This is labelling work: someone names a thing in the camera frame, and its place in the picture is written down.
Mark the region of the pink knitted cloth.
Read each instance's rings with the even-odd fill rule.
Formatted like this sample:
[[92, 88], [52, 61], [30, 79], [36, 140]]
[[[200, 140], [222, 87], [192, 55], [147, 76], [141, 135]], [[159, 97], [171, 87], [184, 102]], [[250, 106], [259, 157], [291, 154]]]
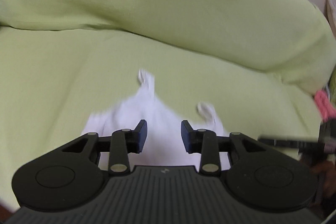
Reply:
[[327, 92], [324, 90], [316, 92], [314, 102], [319, 110], [323, 122], [335, 119], [335, 107], [329, 101]]

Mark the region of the white cotton garment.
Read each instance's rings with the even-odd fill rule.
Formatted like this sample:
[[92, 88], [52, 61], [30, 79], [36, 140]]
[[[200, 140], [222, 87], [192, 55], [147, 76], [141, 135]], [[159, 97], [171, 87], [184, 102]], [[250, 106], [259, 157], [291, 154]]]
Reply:
[[199, 168], [201, 156], [186, 152], [181, 137], [183, 118], [167, 107], [155, 94], [155, 77], [144, 69], [138, 72], [139, 89], [135, 95], [105, 112], [89, 116], [82, 131], [110, 136], [124, 128], [134, 129], [139, 121], [147, 122], [147, 138], [141, 153], [130, 153], [130, 167], [136, 165], [186, 166]]

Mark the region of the light green sofa cover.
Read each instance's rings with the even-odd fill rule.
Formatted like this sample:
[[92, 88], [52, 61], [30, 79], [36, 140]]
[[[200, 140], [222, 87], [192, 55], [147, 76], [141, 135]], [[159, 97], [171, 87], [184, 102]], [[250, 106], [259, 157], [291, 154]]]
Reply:
[[1, 201], [16, 210], [15, 171], [135, 92], [140, 69], [183, 119], [209, 102], [227, 130], [316, 138], [334, 66], [309, 0], [1, 0]]

